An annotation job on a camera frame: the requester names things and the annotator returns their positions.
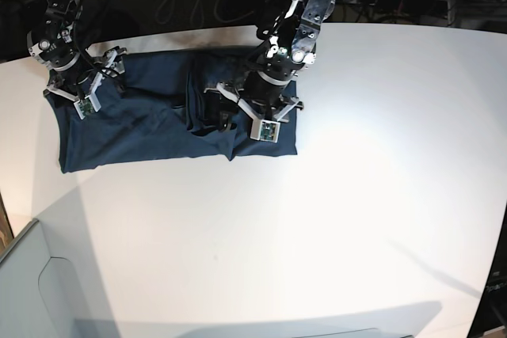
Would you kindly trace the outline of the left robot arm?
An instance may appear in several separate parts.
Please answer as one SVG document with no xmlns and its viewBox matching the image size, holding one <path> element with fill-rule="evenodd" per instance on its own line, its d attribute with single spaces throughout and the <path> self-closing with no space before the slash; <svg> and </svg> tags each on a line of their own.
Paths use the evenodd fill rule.
<svg viewBox="0 0 507 338">
<path fill-rule="evenodd" d="M 322 23 L 335 4 L 336 0 L 268 0 L 257 23 L 261 43 L 242 60 L 243 75 L 211 89 L 250 118 L 252 140 L 276 143 L 290 113 L 304 107 L 285 90 L 302 69 L 314 64 Z"/>
</svg>

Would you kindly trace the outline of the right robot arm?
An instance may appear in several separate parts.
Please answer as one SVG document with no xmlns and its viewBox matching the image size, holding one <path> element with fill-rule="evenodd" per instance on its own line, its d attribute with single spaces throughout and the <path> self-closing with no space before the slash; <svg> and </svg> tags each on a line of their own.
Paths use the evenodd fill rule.
<svg viewBox="0 0 507 338">
<path fill-rule="evenodd" d="M 27 35 L 29 54 L 49 72 L 45 94 L 62 97 L 84 120 L 100 111 L 97 90 L 105 79 L 115 82 L 118 93 L 125 91 L 127 50 L 116 46 L 90 55 L 89 29 L 82 23 L 85 0 L 46 2 L 43 20 Z"/>
</svg>

